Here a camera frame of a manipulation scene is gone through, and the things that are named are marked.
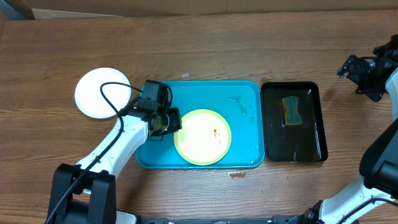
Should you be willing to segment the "yellow green sponge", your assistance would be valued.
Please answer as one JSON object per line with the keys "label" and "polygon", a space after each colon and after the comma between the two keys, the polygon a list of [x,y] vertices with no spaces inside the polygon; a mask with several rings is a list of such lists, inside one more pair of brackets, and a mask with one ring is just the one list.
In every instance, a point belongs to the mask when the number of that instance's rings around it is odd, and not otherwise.
{"label": "yellow green sponge", "polygon": [[284,126],[298,126],[303,124],[299,113],[299,98],[287,96],[281,99]]}

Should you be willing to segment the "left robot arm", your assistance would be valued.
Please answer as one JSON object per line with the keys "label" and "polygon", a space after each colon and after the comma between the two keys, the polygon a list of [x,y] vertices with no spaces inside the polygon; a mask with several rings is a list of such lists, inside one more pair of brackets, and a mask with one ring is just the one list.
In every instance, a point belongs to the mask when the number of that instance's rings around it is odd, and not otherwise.
{"label": "left robot arm", "polygon": [[137,223],[137,215],[116,208],[116,179],[149,137],[182,127],[177,108],[164,112],[133,108],[121,114],[111,132],[77,164],[54,172],[47,223]]}

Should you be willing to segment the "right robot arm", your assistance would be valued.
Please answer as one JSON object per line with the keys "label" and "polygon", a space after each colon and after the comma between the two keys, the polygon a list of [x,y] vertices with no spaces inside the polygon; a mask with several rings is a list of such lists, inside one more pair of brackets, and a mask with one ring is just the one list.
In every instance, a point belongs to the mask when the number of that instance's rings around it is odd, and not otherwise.
{"label": "right robot arm", "polygon": [[359,217],[384,203],[397,205],[397,35],[375,47],[371,56],[350,55],[337,74],[354,82],[357,94],[373,101],[387,93],[392,124],[364,153],[356,180],[288,223],[357,223]]}

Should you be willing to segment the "white plate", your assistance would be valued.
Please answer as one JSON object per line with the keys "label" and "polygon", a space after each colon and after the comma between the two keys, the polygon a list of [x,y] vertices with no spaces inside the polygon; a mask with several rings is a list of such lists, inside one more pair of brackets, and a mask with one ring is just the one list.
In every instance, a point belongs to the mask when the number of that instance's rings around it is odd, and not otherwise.
{"label": "white plate", "polygon": [[75,88],[75,103],[85,115],[95,119],[105,119],[116,115],[115,110],[106,102],[100,92],[100,86],[107,82],[118,84],[105,85],[102,90],[107,99],[119,111],[127,105],[131,97],[131,89],[127,77],[114,68],[96,68],[86,73]]}

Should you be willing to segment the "yellow plate with stain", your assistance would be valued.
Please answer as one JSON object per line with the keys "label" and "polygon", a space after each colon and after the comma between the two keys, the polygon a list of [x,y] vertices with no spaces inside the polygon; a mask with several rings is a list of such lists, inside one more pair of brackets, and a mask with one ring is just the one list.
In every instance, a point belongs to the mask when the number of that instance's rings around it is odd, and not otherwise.
{"label": "yellow plate with stain", "polygon": [[174,133],[177,152],[187,162],[208,166],[229,151],[232,132],[228,122],[212,110],[193,110],[182,117],[182,128]]}

